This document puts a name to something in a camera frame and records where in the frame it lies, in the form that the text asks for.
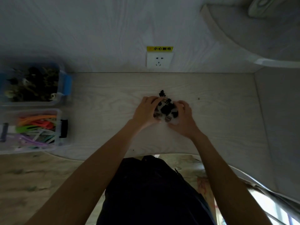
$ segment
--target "transparent plastic box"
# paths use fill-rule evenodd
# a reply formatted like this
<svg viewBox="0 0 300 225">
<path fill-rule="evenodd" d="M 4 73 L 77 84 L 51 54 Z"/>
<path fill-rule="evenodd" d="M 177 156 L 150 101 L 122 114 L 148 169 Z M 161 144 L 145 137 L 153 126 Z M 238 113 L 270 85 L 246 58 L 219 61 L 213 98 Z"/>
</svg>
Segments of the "transparent plastic box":
<svg viewBox="0 0 300 225">
<path fill-rule="evenodd" d="M 41 72 L 43 71 L 43 67 L 46 68 L 58 68 L 59 79 L 58 79 L 58 88 L 56 99 L 50 102 L 40 102 L 40 101 L 32 101 L 32 102 L 12 102 L 9 98 L 5 96 L 5 91 L 9 90 L 10 83 L 7 79 L 11 79 L 15 76 L 15 71 L 13 69 L 18 69 L 21 71 L 27 71 L 30 67 L 36 67 Z M 53 106 L 61 101 L 61 98 L 65 95 L 69 95 L 72 87 L 72 78 L 70 75 L 66 74 L 64 71 L 64 67 L 62 64 L 57 64 L 54 62 L 50 62 L 47 60 L 39 60 L 36 61 L 23 61 L 23 62 L 10 62 L 6 63 L 5 66 L 0 68 L 0 105 L 1 106 Z"/>
<path fill-rule="evenodd" d="M 55 138 L 54 143 L 49 144 L 48 146 L 43 147 L 33 147 L 32 145 L 24 147 L 18 146 L 18 133 L 12 133 L 11 129 L 18 124 L 19 117 L 30 117 L 36 115 L 56 115 L 56 128 L 55 128 Z M 30 109 L 30 110 L 18 110 L 18 111 L 7 111 L 3 112 L 0 119 L 1 125 L 1 141 L 3 141 L 3 125 L 8 123 L 8 132 L 5 136 L 5 142 L 0 142 L 0 154 L 13 154 L 13 153 L 23 153 L 23 152 L 35 152 L 35 151 L 51 151 L 56 149 L 60 143 L 61 136 L 61 118 L 62 112 L 60 109 Z"/>
</svg>

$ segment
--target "hand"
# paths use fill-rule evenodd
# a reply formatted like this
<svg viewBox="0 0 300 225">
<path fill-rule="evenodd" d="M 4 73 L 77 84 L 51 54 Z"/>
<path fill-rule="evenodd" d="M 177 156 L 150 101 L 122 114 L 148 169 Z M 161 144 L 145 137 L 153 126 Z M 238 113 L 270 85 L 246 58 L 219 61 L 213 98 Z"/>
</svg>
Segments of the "hand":
<svg viewBox="0 0 300 225">
<path fill-rule="evenodd" d="M 136 124 L 140 130 L 154 123 L 161 122 L 160 119 L 154 118 L 154 110 L 164 97 L 150 96 L 144 97 L 134 112 L 132 122 Z"/>
<path fill-rule="evenodd" d="M 174 102 L 174 104 L 178 109 L 179 124 L 168 123 L 168 126 L 189 139 L 201 133 L 193 119 L 192 109 L 189 104 L 185 101 Z"/>
</svg>

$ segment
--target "electrical outlet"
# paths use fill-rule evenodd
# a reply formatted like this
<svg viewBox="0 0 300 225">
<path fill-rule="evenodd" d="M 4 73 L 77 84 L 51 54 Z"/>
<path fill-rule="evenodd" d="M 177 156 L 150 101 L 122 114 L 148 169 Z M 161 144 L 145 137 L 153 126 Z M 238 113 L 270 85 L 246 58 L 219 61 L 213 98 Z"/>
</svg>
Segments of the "electrical outlet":
<svg viewBox="0 0 300 225">
<path fill-rule="evenodd" d="M 168 69 L 173 55 L 173 52 L 147 52 L 147 68 Z"/>
</svg>

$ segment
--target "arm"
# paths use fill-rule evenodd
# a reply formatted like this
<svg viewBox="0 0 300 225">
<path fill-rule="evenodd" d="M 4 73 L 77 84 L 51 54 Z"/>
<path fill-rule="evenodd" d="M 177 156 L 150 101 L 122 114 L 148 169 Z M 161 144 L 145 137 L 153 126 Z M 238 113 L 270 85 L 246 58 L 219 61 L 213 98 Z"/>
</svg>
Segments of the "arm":
<svg viewBox="0 0 300 225">
<path fill-rule="evenodd" d="M 153 113 L 162 99 L 144 97 L 133 118 L 82 163 L 26 225 L 84 225 L 114 177 L 133 137 L 160 121 Z"/>
<path fill-rule="evenodd" d="M 218 207 L 228 225 L 271 225 L 256 200 L 222 159 L 208 137 L 197 127 L 190 106 L 174 102 L 178 108 L 179 124 L 169 127 L 191 139 L 196 146 Z"/>
</svg>

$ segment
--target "black toy pieces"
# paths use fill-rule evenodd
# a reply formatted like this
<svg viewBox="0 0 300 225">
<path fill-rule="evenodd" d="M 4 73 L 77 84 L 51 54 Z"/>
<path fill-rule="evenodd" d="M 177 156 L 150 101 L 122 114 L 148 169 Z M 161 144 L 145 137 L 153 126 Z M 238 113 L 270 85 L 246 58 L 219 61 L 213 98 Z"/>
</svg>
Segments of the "black toy pieces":
<svg viewBox="0 0 300 225">
<path fill-rule="evenodd" d="M 12 102 L 50 102 L 58 90 L 58 68 L 30 67 L 27 71 L 14 70 L 14 77 L 7 79 L 6 97 Z"/>
<path fill-rule="evenodd" d="M 171 99 L 166 97 L 163 90 L 160 91 L 159 96 L 164 97 L 164 99 L 162 101 L 164 103 L 164 106 L 160 108 L 160 112 L 159 112 L 158 107 L 163 105 L 163 103 L 160 102 L 158 104 L 158 106 L 156 107 L 153 116 L 157 118 L 157 117 L 162 117 L 164 114 L 166 116 L 165 122 L 170 122 L 172 120 L 172 117 L 170 116 L 170 114 L 173 115 L 173 118 L 178 117 L 178 111 L 175 110 L 176 106 L 174 105 L 174 103 L 171 103 L 171 101 L 172 101 Z"/>
</svg>

